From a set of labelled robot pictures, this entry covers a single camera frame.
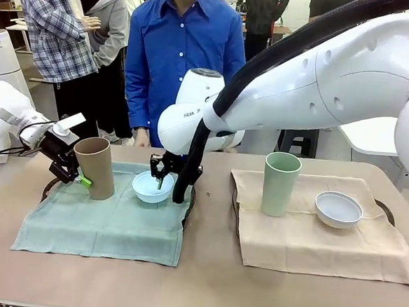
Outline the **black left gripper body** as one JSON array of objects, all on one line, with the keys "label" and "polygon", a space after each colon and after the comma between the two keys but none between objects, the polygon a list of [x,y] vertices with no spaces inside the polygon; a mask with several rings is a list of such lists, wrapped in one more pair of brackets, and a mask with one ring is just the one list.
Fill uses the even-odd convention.
[{"label": "black left gripper body", "polygon": [[53,131],[47,130],[39,142],[39,148],[49,159],[60,159],[73,149],[78,140],[79,136],[72,132],[66,137],[60,137]]}]

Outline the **plaid shirt bystander hand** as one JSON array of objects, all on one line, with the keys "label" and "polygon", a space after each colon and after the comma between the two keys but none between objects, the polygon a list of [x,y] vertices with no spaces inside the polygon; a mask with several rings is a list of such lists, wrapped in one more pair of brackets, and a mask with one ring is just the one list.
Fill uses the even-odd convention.
[{"label": "plaid shirt bystander hand", "polygon": [[101,27],[101,20],[97,17],[83,16],[79,19],[84,32],[96,31]]}]

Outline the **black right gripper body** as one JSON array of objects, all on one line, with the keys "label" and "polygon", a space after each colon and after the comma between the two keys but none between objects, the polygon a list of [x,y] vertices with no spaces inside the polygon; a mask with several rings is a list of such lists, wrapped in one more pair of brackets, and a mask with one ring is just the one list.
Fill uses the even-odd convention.
[{"label": "black right gripper body", "polygon": [[166,151],[162,157],[163,169],[168,173],[180,173],[183,168],[184,155],[176,155]]}]

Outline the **person right hand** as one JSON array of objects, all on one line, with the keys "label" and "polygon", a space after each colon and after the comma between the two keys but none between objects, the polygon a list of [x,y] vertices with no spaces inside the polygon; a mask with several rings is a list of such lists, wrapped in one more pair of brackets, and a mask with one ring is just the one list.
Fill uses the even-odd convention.
[{"label": "person right hand", "polygon": [[150,138],[147,128],[135,128],[136,136],[134,144],[139,147],[150,147]]}]

